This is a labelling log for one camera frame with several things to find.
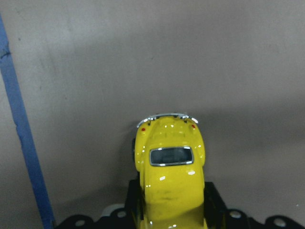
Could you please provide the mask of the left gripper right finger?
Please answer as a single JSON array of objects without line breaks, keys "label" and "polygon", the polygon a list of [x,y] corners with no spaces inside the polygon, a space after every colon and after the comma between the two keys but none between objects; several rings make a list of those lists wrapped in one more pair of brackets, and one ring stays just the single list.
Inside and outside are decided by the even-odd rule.
[{"label": "left gripper right finger", "polygon": [[204,217],[209,229],[225,228],[226,205],[213,182],[205,182]]}]

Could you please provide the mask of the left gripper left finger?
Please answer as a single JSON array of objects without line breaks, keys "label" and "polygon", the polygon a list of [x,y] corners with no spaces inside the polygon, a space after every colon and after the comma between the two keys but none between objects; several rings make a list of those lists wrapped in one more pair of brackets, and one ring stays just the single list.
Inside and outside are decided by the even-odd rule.
[{"label": "left gripper left finger", "polygon": [[143,221],[142,190],[139,179],[129,181],[125,210],[132,229],[140,229]]}]

